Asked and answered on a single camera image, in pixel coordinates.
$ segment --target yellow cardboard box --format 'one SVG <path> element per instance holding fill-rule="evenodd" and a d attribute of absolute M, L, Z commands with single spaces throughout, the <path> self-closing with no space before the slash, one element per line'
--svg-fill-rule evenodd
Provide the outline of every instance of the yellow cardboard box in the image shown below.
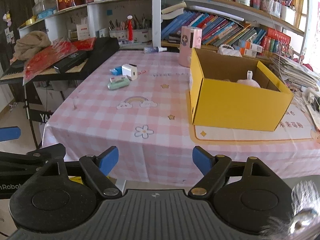
<path fill-rule="evenodd" d="M 261 88 L 236 83 L 248 70 Z M 204 49 L 192 50 L 189 86 L 192 123 L 201 126 L 274 131 L 293 98 L 259 60 Z"/>

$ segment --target stack of papers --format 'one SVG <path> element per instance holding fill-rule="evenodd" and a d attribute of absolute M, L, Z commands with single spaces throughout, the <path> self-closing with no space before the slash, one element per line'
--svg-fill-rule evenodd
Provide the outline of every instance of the stack of papers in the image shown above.
<path fill-rule="evenodd" d="M 287 84 L 300 89 L 311 87 L 316 90 L 320 77 L 307 67 L 283 56 L 279 60 L 279 55 L 274 55 L 271 61 L 275 73 Z"/>

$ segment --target cloud print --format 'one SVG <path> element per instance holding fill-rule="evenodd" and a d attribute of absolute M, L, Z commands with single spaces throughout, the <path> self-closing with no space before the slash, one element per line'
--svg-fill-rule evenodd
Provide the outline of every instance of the cloud print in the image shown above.
<path fill-rule="evenodd" d="M 132 107 L 133 105 L 125 102 L 121 102 L 119 105 L 117 105 L 117 109 L 132 108 Z"/>
<path fill-rule="evenodd" d="M 140 107 L 157 107 L 157 106 L 158 106 L 158 104 L 153 101 L 143 101 L 140 104 Z"/>

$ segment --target metal screw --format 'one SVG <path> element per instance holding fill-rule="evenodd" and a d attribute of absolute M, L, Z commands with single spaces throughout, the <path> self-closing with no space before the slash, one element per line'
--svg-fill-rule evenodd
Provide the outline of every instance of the metal screw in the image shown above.
<path fill-rule="evenodd" d="M 106 188 L 104 191 L 103 191 L 104 195 L 106 196 L 115 196 L 119 193 L 119 190 L 116 189 L 116 188 L 113 188 L 113 187 L 109 187 L 109 188 Z"/>
<path fill-rule="evenodd" d="M 196 196 L 203 196 L 203 195 L 207 194 L 207 191 L 206 191 L 206 189 L 204 189 L 202 187 L 195 187 L 191 190 L 191 193 Z"/>

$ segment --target white plug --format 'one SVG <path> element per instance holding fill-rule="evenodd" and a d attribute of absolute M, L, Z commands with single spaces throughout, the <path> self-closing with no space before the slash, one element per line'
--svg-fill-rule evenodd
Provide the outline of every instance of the white plug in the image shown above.
<path fill-rule="evenodd" d="M 138 69 L 130 64 L 122 65 L 122 75 L 127 76 L 130 80 L 135 80 L 138 77 Z"/>

